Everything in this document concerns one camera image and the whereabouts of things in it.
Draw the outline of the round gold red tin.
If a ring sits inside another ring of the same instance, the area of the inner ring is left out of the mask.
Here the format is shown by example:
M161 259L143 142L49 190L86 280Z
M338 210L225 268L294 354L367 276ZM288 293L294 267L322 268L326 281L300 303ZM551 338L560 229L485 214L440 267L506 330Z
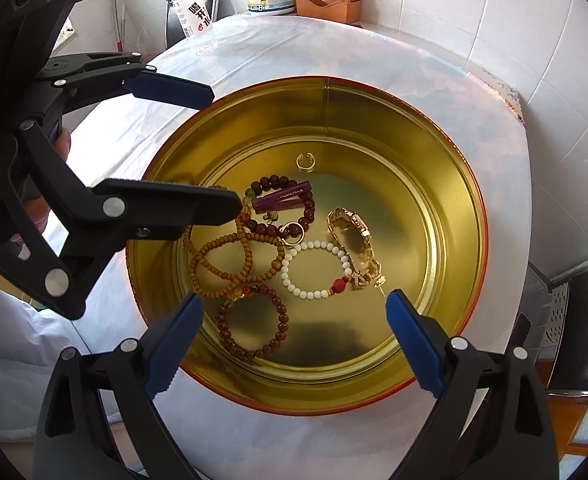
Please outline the round gold red tin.
M145 178L223 188L251 202L309 181L302 207L251 212L299 222L282 270L233 299L202 299L203 326L183 370L239 404L279 415L353 410L412 380L386 318L399 289L449 335L477 304L488 260L488 218L455 144L409 103L366 84L304 76L255 84L197 113L160 148ZM354 290L326 217L337 207L371 230L386 282ZM129 282L153 322L193 292L182 235L132 242Z

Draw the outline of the red handled mop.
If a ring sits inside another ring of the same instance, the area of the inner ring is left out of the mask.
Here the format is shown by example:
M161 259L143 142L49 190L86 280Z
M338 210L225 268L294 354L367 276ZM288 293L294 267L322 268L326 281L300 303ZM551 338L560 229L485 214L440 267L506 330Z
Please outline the red handled mop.
M114 35L118 52L125 51L125 9L119 0L111 0Z

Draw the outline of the gold wristwatch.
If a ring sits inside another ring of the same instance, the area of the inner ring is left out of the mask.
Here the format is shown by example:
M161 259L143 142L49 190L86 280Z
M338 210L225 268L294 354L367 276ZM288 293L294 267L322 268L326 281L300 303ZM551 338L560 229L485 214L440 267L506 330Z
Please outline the gold wristwatch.
M386 282L383 267L375 257L370 228L356 212L337 207L326 217L331 241L345 253L354 290L374 287L381 294Z

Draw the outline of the black chair right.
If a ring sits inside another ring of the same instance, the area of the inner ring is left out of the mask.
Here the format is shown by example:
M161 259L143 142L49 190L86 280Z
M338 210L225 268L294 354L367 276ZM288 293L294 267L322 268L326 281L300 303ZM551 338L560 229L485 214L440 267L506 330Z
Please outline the black chair right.
M588 399L588 271L572 278L568 285L567 311L555 359L538 361L538 351L530 344L529 335L542 306L542 286L529 270L510 343L522 344L530 353L540 367L541 382L550 396Z

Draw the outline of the clear plastic water bottle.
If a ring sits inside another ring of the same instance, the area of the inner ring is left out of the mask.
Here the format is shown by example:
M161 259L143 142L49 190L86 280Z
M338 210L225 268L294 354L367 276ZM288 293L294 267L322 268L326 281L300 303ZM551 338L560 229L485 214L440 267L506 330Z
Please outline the clear plastic water bottle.
M208 32L211 18L205 0L171 0L185 38L192 39Z

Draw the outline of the wooden glass panel door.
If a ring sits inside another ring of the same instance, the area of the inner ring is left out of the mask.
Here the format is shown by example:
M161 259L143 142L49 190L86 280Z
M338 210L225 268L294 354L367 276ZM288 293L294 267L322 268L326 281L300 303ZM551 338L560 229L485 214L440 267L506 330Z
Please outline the wooden glass panel door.
M549 396L559 478L568 479L588 456L588 399Z

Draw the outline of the silver hoop earring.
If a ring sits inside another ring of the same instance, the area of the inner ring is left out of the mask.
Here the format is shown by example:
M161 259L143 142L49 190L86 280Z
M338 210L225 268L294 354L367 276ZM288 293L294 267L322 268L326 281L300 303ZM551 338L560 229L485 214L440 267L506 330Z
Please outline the silver hoop earring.
M279 234L284 245L293 247L305 239L306 231L299 222L287 222L279 226Z

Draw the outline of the long brown wooden bead strand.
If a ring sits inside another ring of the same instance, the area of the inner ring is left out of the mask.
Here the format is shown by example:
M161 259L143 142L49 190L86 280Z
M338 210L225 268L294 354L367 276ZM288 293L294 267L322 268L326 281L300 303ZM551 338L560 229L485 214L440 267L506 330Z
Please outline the long brown wooden bead strand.
M244 198L241 211L222 231L205 240L194 226L181 238L187 254L187 280L205 299L233 299L243 288L267 284L282 270L285 244L275 226L257 222Z

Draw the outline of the pale patterned tablecloth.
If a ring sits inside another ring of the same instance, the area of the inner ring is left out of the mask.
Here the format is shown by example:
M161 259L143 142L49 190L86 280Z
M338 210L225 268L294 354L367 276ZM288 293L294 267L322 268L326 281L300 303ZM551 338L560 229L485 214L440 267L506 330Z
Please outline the pale patterned tablecloth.
M241 197L309 182L315 218L272 280L288 336L243 363L205 318L154 401L213 479L387 479L435 400L386 318L405 293L480 350L505 349L531 228L526 130L474 75L428 52L311 18L232 16L154 62L208 84L207 110L119 96L72 134L63 170L111 224L134 192Z

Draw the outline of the purple hair clip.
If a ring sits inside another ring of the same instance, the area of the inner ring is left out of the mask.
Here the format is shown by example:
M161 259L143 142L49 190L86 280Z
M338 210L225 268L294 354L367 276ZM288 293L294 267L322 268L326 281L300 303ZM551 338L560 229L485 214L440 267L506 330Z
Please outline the purple hair clip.
M251 206L257 214L267 211L281 211L302 207L306 199L303 194L311 191L309 181L303 181L290 188L285 188L277 192L266 195L265 197L256 198L251 202Z

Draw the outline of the grey perforated storage rack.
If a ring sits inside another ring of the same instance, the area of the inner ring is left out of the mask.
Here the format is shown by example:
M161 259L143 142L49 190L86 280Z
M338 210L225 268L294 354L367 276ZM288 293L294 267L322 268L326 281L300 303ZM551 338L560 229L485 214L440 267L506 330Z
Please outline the grey perforated storage rack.
M528 270L542 286L542 306L538 309L538 321L529 335L532 348L538 353L536 359L551 362L562 338L568 304L568 282L575 276L588 271L588 260L565 271L556 278L548 278L533 263L528 263Z

